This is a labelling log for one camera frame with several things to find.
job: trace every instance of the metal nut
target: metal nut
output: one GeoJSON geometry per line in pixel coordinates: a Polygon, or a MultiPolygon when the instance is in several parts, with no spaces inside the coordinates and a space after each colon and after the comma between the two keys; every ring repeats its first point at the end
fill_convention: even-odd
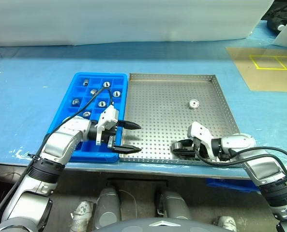
{"type": "Polygon", "coordinates": [[[97,91],[98,91],[98,90],[96,90],[96,89],[92,89],[92,90],[90,91],[90,93],[91,93],[91,95],[94,95],[95,93],[97,93],[97,91]]]}
{"type": "Polygon", "coordinates": [[[79,104],[80,104],[80,100],[78,98],[72,101],[72,105],[79,105],[79,104]]]}
{"type": "Polygon", "coordinates": [[[98,102],[98,106],[99,107],[105,107],[106,106],[106,102],[105,101],[100,101],[100,102],[98,102]]]}
{"type": "Polygon", "coordinates": [[[113,92],[113,96],[116,97],[116,98],[119,98],[121,96],[121,92],[119,91],[114,91],[113,92]]]}
{"type": "Polygon", "coordinates": [[[83,113],[83,117],[89,117],[89,116],[91,116],[90,111],[85,111],[85,112],[83,113]]]}
{"type": "Polygon", "coordinates": [[[83,81],[83,86],[87,86],[89,84],[89,80],[88,79],[85,79],[84,81],[83,81]]]}
{"type": "Polygon", "coordinates": [[[108,81],[104,82],[104,87],[108,88],[108,87],[110,87],[110,85],[111,85],[110,82],[108,82],[108,81]]]}
{"type": "Polygon", "coordinates": [[[191,109],[196,109],[199,107],[199,101],[197,99],[191,99],[188,106],[191,108],[191,109]]]}

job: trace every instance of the table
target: table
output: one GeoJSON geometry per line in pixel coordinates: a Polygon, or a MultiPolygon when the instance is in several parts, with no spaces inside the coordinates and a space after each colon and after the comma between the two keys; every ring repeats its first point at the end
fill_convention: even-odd
{"type": "MultiPolygon", "coordinates": [[[[246,39],[0,47],[0,163],[27,165],[76,72],[215,74],[241,132],[287,150],[287,93],[250,91],[225,47],[278,48],[261,21],[246,39]]],[[[287,165],[287,158],[278,155],[287,165]]],[[[242,168],[68,163],[69,169],[248,178],[242,168]]]]}

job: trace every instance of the floor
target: floor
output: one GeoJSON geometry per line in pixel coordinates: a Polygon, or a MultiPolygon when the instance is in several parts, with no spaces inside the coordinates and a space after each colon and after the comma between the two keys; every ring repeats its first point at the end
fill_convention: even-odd
{"type": "MultiPolygon", "coordinates": [[[[178,192],[190,207],[194,220],[212,223],[221,215],[233,216],[239,232],[275,231],[277,220],[268,204],[257,193],[242,193],[225,188],[210,188],[205,179],[139,174],[65,171],[51,196],[53,209],[45,231],[69,231],[70,213],[82,200],[96,202],[102,188],[114,184],[131,193],[137,202],[138,217],[154,217],[154,191],[166,188],[178,192]]],[[[135,217],[133,199],[121,192],[122,219],[135,217]]]]}

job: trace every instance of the perforated metal tray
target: perforated metal tray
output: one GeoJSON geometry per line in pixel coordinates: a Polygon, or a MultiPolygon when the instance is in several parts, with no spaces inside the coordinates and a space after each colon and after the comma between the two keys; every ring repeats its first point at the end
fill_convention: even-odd
{"type": "Polygon", "coordinates": [[[194,121],[209,128],[215,138],[239,132],[215,75],[130,74],[125,120],[142,127],[123,131],[124,144],[142,148],[120,155],[131,162],[202,165],[170,151],[173,142],[187,139],[194,121]],[[199,100],[197,109],[188,107],[191,99],[199,100]]]}

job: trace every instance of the white backdrop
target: white backdrop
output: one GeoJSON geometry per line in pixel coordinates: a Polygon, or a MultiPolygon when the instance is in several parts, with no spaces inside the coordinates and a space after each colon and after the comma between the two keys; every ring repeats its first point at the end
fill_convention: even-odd
{"type": "Polygon", "coordinates": [[[0,46],[248,36],[273,0],[0,0],[0,46]]]}

